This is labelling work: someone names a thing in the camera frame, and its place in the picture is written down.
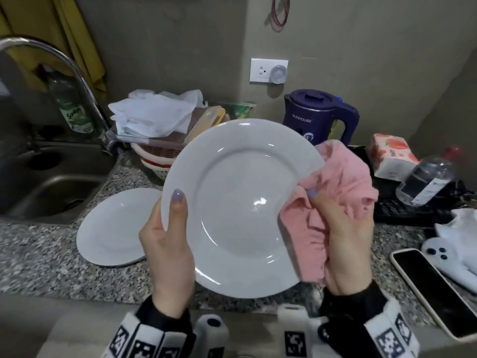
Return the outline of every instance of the kettle handle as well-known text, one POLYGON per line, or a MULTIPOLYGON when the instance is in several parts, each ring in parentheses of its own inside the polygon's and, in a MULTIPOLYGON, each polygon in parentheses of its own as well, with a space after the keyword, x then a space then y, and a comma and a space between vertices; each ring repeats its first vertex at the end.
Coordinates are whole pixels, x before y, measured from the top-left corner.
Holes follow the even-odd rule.
POLYGON ((340 141, 345 146, 348 146, 358 126, 360 115, 356 108, 346 103, 341 103, 336 109, 336 114, 333 116, 333 119, 340 120, 344 123, 344 132, 340 141))

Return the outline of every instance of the hand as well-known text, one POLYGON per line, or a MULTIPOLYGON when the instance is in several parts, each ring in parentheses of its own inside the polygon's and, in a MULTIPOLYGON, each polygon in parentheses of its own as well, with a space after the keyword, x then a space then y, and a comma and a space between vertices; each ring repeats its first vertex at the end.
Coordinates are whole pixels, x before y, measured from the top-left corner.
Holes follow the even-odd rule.
POLYGON ((329 195, 307 190, 310 202, 330 228, 330 258, 325 264, 325 283, 333 295, 351 295, 366 289, 373 279, 371 243, 373 209, 361 221, 351 220, 329 195))
POLYGON ((187 200, 174 190, 169 208, 169 229, 161 220, 161 199, 139 232, 153 280, 152 301, 163 314, 180 318, 194 292, 194 256, 186 239, 187 200))

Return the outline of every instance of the stainless steel sink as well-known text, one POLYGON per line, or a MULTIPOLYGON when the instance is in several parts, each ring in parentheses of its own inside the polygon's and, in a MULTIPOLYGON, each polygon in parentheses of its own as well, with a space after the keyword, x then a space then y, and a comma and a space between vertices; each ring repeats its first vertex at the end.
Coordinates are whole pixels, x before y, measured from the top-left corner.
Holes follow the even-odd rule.
POLYGON ((68 225, 109 177, 116 157, 97 145, 51 145, 3 160, 0 219, 68 225))

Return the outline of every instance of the countertop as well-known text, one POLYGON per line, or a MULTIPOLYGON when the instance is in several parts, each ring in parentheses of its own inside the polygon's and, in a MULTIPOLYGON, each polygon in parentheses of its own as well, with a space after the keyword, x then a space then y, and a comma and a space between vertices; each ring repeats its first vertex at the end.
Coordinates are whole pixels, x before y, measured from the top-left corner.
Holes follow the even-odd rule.
MULTIPOLYGON (((104 268, 84 260, 76 249, 76 231, 84 216, 99 202, 117 192, 136 187, 161 188, 161 181, 129 154, 118 162, 114 174, 70 226, 0 223, 0 292, 84 299, 118 303, 140 303, 150 293, 146 262, 122 268, 104 268)), ((419 247, 422 228, 377 224, 372 246, 374 278, 382 289, 395 296, 407 318, 415 325, 431 325, 432 318, 390 265, 392 251, 419 247)), ((459 288, 477 310, 477 296, 459 288)), ((322 292, 320 284, 299 283, 280 294, 261 299, 234 299, 196 284, 190 307, 219 311, 275 313, 281 303, 301 304, 316 315, 322 292)))

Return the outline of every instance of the electrical socket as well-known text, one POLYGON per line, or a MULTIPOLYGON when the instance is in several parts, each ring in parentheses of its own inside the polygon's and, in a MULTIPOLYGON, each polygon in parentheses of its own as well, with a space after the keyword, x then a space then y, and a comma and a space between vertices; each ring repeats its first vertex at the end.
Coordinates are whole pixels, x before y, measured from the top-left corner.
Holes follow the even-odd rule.
POLYGON ((269 83, 270 71, 277 65, 288 68, 288 60, 252 58, 250 62, 250 81, 269 83))

